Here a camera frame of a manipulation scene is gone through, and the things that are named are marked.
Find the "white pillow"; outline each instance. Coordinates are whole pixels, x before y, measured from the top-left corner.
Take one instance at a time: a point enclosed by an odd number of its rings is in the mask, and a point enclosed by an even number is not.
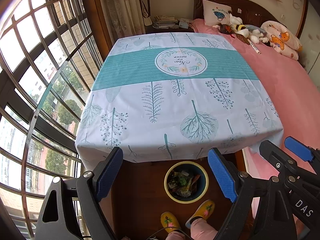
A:
[[[203,14],[204,24],[212,27],[213,25],[230,24],[229,11],[231,7],[208,0],[202,0],[203,3]]]

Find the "blue shell print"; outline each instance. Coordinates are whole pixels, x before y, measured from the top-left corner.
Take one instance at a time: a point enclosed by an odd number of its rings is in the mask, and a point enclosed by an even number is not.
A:
[[[225,18],[225,15],[222,12],[214,11],[213,13],[218,18],[218,21],[220,22]]]

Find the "yellow rim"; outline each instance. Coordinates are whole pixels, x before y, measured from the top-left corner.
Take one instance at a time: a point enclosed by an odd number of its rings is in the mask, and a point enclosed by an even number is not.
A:
[[[197,166],[199,169],[201,169],[201,171],[203,172],[204,174],[204,177],[205,177],[205,187],[204,187],[204,190],[203,192],[201,193],[201,195],[193,200],[189,200],[189,201],[181,201],[181,200],[178,200],[178,199],[175,199],[169,192],[168,188],[167,188],[167,179],[168,179],[168,176],[170,174],[170,172],[177,166],[181,165],[181,164],[193,164],[195,166]],[[208,174],[207,172],[205,171],[205,169],[200,166],[198,163],[194,163],[194,162],[190,162],[190,161],[184,161],[184,162],[179,162],[175,165],[173,165],[167,172],[167,174],[165,175],[164,177],[164,189],[166,191],[166,193],[168,194],[168,196],[173,199],[175,202],[178,202],[178,203],[181,203],[181,204],[190,204],[190,203],[193,203],[193,202],[196,202],[198,201],[200,198],[202,198],[204,196],[204,194],[207,192],[207,189],[209,187],[209,178],[208,178]]]

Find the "foot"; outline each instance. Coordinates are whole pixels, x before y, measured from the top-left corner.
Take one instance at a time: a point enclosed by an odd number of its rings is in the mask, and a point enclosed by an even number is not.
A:
[[[207,220],[211,214],[213,213],[215,204],[212,200],[208,199],[206,201],[204,201],[197,209],[197,211],[192,215],[191,218],[189,218],[189,220],[186,222],[186,227],[187,228],[191,228],[191,223],[190,220],[192,220],[195,217],[198,218],[203,218],[205,220]]]
[[[167,228],[166,231],[168,233],[174,230],[177,230],[177,228],[181,229],[177,218],[169,211],[162,213],[160,220],[164,228],[175,227],[175,228]]]

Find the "stack of books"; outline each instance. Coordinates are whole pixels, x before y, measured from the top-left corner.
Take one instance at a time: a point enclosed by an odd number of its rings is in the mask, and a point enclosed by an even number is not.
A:
[[[155,16],[153,27],[157,29],[173,28],[175,25],[178,24],[178,22],[179,21],[174,17],[160,15],[160,16]]]

